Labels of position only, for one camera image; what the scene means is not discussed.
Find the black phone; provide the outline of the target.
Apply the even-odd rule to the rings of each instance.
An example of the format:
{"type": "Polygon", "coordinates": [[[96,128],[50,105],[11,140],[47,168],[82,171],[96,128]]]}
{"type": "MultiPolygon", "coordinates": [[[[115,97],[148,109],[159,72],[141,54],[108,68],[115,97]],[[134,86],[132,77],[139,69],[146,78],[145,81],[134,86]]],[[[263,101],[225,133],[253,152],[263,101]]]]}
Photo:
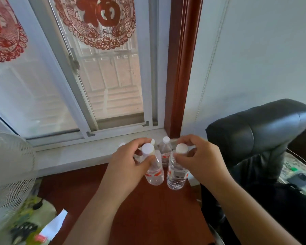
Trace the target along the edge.
{"type": "Polygon", "coordinates": [[[287,179],[287,182],[296,185],[298,188],[302,189],[306,186],[306,175],[304,173],[297,173],[292,177],[287,179]]]}

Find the person's right hand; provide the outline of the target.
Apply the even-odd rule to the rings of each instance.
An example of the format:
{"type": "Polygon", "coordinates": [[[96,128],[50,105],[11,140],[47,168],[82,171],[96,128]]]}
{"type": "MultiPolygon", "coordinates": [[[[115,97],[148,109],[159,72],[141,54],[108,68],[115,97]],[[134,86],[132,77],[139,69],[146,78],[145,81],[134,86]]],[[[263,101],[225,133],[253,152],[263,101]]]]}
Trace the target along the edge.
{"type": "Polygon", "coordinates": [[[177,144],[181,143],[195,146],[188,152],[192,165],[186,169],[207,189],[213,190],[216,185],[231,179],[218,146],[193,134],[181,136],[177,144]]]}

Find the white sliding window frame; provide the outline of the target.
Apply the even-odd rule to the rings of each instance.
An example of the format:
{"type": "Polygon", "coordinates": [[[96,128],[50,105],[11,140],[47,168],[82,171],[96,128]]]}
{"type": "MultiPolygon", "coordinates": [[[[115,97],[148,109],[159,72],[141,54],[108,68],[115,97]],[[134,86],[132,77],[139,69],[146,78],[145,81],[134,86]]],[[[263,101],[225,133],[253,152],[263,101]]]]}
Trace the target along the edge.
{"type": "Polygon", "coordinates": [[[74,37],[53,0],[8,3],[28,42],[0,63],[0,131],[41,150],[163,127],[171,0],[134,0],[135,33],[111,50],[74,37]]]}

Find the patterned desk mat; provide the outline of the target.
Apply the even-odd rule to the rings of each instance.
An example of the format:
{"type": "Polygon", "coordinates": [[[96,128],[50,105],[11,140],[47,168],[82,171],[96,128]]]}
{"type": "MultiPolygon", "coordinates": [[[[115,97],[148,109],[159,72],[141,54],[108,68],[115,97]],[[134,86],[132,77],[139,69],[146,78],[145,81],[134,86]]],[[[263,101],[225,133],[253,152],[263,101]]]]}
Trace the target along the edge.
{"type": "MultiPolygon", "coordinates": [[[[297,159],[294,155],[285,152],[284,155],[284,164],[280,173],[280,176],[278,178],[279,183],[288,184],[291,177],[294,177],[298,174],[304,174],[306,176],[306,164],[301,162],[299,159],[297,159]]],[[[301,192],[306,195],[306,185],[305,186],[299,186],[299,189],[301,189],[301,192]]]]}

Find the black leather office chair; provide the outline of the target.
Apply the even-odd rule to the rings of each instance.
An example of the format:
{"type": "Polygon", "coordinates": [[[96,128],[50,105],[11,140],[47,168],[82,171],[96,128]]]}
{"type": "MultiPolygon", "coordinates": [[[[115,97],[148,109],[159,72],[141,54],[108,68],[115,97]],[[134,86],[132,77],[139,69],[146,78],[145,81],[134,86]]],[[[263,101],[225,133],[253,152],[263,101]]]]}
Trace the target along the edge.
{"type": "Polygon", "coordinates": [[[216,120],[206,128],[241,186],[277,182],[288,145],[306,129],[306,104],[281,99],[216,120]]]}

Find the red round paper-cut decoration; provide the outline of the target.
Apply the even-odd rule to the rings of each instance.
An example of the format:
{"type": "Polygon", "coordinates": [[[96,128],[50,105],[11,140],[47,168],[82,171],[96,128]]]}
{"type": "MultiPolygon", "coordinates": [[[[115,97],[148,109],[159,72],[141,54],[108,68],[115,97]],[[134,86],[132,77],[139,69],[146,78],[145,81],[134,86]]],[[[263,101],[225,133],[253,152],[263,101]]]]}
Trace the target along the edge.
{"type": "Polygon", "coordinates": [[[79,41],[111,50],[135,33],[134,0],[53,0],[60,20],[79,41]]]}
{"type": "Polygon", "coordinates": [[[8,0],[0,0],[0,63],[20,57],[27,42],[27,35],[8,0]]]}

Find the person's left forearm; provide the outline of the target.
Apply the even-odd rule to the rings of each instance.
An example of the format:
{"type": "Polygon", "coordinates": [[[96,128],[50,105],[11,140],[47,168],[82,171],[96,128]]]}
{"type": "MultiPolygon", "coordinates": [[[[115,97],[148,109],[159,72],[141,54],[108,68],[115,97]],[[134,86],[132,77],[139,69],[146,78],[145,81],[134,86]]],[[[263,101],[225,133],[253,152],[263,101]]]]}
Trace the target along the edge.
{"type": "Polygon", "coordinates": [[[99,187],[63,245],[108,245],[114,217],[127,196],[99,187]]]}

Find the grey window latch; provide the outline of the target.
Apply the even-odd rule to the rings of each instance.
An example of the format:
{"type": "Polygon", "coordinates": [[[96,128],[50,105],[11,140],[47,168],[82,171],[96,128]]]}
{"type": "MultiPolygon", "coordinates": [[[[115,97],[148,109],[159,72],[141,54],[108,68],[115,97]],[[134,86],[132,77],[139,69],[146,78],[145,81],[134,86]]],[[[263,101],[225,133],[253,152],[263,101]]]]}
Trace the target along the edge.
{"type": "Polygon", "coordinates": [[[76,56],[74,48],[69,48],[69,56],[68,57],[69,57],[69,62],[70,62],[70,65],[72,67],[72,70],[73,70],[74,74],[78,75],[79,69],[80,69],[80,64],[77,60],[77,56],[76,56]]]}

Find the white paper sheet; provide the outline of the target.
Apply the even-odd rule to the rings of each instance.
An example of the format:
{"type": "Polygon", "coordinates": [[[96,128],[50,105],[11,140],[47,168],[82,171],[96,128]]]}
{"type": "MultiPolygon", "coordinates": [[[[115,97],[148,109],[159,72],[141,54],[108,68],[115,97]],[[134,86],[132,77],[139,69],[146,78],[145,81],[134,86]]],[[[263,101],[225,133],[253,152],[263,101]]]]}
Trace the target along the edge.
{"type": "Polygon", "coordinates": [[[49,222],[41,232],[34,237],[34,239],[40,243],[52,241],[57,233],[60,231],[62,224],[67,216],[68,212],[63,209],[51,222],[49,222]]]}

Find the person's right forearm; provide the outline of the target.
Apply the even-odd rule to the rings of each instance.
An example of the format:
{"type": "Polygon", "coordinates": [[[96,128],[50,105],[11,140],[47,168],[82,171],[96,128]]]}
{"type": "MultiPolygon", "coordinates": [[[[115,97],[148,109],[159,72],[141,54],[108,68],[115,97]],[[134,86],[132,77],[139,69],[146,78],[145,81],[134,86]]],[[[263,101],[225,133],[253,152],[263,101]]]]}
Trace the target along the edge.
{"type": "Polygon", "coordinates": [[[242,245],[301,245],[231,176],[201,183],[221,205],[242,245]]]}

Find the white electric fan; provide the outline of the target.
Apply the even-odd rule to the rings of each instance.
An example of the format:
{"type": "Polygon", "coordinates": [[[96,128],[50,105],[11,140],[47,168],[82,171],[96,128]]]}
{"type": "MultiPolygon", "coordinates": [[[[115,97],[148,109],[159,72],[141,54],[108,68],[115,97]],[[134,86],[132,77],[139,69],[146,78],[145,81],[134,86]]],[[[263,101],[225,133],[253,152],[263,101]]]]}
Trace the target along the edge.
{"type": "Polygon", "coordinates": [[[18,135],[0,132],[0,231],[26,201],[37,174],[33,147],[18,135]]]}

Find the green plastic bag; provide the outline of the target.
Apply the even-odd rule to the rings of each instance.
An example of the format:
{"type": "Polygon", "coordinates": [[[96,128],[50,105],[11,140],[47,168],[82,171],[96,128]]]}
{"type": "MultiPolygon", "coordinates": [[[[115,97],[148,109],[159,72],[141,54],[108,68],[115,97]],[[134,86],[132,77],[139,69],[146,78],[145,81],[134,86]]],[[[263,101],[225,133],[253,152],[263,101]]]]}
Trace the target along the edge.
{"type": "Polygon", "coordinates": [[[21,209],[17,212],[12,219],[12,224],[9,225],[9,231],[15,226],[24,222],[32,222],[38,225],[38,229],[31,233],[25,242],[19,245],[49,245],[50,241],[40,243],[34,239],[41,230],[57,216],[55,207],[48,201],[31,195],[27,198],[26,202],[22,205],[21,209]]]}

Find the brown wooden window trim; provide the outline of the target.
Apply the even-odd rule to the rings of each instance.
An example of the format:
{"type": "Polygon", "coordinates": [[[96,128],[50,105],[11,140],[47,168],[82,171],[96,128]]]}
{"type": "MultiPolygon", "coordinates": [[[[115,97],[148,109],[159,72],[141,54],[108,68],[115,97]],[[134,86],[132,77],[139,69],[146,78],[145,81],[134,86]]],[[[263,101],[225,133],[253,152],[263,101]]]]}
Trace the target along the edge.
{"type": "Polygon", "coordinates": [[[179,138],[203,0],[171,0],[164,129],[179,138]]]}

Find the black plastic gadget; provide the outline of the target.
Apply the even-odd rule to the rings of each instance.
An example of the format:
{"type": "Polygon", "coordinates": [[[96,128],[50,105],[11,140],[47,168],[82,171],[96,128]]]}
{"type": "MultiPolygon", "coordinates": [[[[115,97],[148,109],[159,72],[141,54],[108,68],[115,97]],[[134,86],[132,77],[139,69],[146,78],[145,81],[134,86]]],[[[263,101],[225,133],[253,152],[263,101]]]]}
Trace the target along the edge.
{"type": "Polygon", "coordinates": [[[38,225],[32,222],[24,222],[19,225],[15,225],[11,230],[11,244],[19,245],[25,242],[28,236],[38,229],[38,225]]]}

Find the person's left hand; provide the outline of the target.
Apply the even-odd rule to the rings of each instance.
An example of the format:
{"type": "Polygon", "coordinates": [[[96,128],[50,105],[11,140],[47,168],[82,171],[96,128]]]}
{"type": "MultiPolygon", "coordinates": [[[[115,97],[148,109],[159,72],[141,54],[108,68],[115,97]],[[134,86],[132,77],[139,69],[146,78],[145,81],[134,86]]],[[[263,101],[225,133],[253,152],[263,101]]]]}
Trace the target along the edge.
{"type": "Polygon", "coordinates": [[[140,164],[133,158],[135,153],[151,139],[141,137],[119,147],[113,153],[106,172],[98,188],[100,197],[113,203],[121,204],[136,188],[145,173],[140,173],[140,164]]]}

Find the white window sill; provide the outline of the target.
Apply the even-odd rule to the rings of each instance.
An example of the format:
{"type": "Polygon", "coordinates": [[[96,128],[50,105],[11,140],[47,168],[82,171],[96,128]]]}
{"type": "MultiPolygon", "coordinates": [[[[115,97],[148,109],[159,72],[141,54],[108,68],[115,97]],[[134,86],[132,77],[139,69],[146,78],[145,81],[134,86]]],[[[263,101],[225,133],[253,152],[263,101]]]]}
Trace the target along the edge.
{"type": "Polygon", "coordinates": [[[123,142],[148,137],[158,143],[165,136],[167,133],[161,128],[39,151],[36,152],[37,177],[105,164],[123,142]]]}

